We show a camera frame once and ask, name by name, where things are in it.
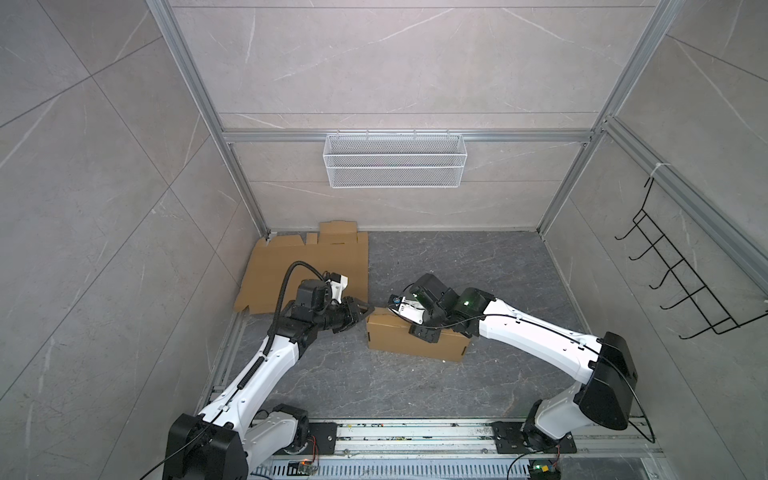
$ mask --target aluminum frame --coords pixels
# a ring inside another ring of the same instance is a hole
[[[630,128],[616,117],[605,123],[608,135],[689,214],[712,240],[768,294],[768,253],[754,243]]]
[[[637,83],[637,79],[640,78],[646,65],[648,65],[651,57],[653,57],[656,48],[661,43],[661,39],[664,38],[664,34],[667,33],[670,25],[672,25],[672,21],[683,7],[683,3],[685,3],[685,0],[661,0],[655,8],[654,14],[650,17],[650,21],[648,21],[640,41],[632,52],[629,62],[621,72],[621,76],[608,96],[608,100],[598,115],[598,119],[595,121],[590,144],[584,146],[579,151],[558,191],[555,192],[552,202],[550,202],[549,207],[544,212],[544,216],[536,228],[540,235],[544,236],[549,231],[554,219],[560,213],[568,196],[571,195],[576,182],[582,172],[584,172],[587,163],[589,163],[595,148],[605,135],[603,124],[608,117],[614,116],[621,109],[621,106],[629,97],[632,88]]]
[[[157,23],[157,27],[165,38],[165,42],[168,44],[170,54],[173,55],[176,65],[181,72],[184,83],[187,84],[192,99],[194,100],[197,110],[200,111],[200,115],[203,118],[211,138],[213,138],[216,148],[218,149],[221,157],[224,160],[224,164],[227,166],[232,180],[237,187],[237,191],[240,192],[240,196],[243,198],[248,213],[250,214],[253,224],[259,231],[259,235],[262,237],[269,233],[269,228],[266,226],[264,217],[259,210],[259,206],[256,202],[256,198],[253,195],[253,191],[248,185],[248,180],[243,172],[240,162],[237,161],[231,146],[224,140],[222,135],[223,128],[219,117],[214,109],[214,104],[208,95],[208,91],[205,88],[200,73],[195,67],[194,60],[190,54],[187,43],[184,41],[184,37],[181,34],[181,29],[176,18],[171,11],[170,6],[166,0],[147,0],[147,6],[154,16],[154,20]]]
[[[287,128],[274,130],[270,128],[256,128],[253,130],[225,130],[224,140],[230,143],[238,142],[297,142],[316,141],[324,142],[328,135],[335,134],[460,134],[464,141],[577,141],[589,142],[592,139],[592,130],[586,128],[550,128],[550,129],[411,129],[411,130],[386,130],[386,129],[357,129],[334,130],[322,128]]]

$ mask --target orange wire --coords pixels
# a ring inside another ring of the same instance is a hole
[[[557,467],[558,462],[560,461],[560,444],[558,443],[558,457],[554,460],[554,463],[552,464],[552,467]]]

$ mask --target metal bracket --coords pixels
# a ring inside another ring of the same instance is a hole
[[[494,442],[497,453],[531,453],[531,449],[523,445],[523,422],[493,422]],[[574,437],[568,433],[560,442],[560,453],[576,453]]]
[[[317,450],[319,455],[333,455],[336,451],[336,430],[338,423],[334,422],[310,422],[308,437],[310,438],[307,448],[299,453],[288,453],[283,449],[278,450],[275,455],[288,455],[311,457],[312,456],[312,437],[317,439]]]
[[[608,118],[611,138],[649,174],[672,199],[689,214],[744,273],[768,294],[768,253],[733,225],[674,169],[617,118]]]

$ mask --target cardboard flap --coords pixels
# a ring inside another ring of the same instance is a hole
[[[357,243],[357,222],[345,222],[342,220],[322,222],[320,224],[319,243],[325,245]]]
[[[249,308],[251,313],[273,312],[286,269],[296,260],[303,260],[320,272],[349,277],[344,295],[368,301],[368,234],[358,233],[356,222],[334,221],[320,224],[319,236],[308,233],[306,244],[300,235],[277,236],[269,243],[260,239],[248,261],[235,311]],[[310,278],[315,276],[306,268],[294,269],[284,306],[296,298],[301,281]]]
[[[298,247],[304,246],[304,240],[301,240],[301,235],[278,235],[274,237],[266,245],[267,248],[280,248],[280,247]]]

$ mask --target cardboard box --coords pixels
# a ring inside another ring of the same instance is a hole
[[[308,233],[306,243],[300,235],[281,235],[269,243],[259,239],[250,254],[236,312],[273,313],[288,266],[303,260],[318,271],[340,273],[349,277],[344,296],[368,301],[368,233],[357,231],[357,222],[333,221],[320,224],[320,233]],[[315,275],[297,266],[288,282],[283,306],[296,299],[301,280]]]
[[[432,359],[461,362],[467,352],[469,339],[450,329],[440,332],[437,343],[427,343],[408,333],[411,323],[386,308],[376,308],[366,321],[368,348]]]

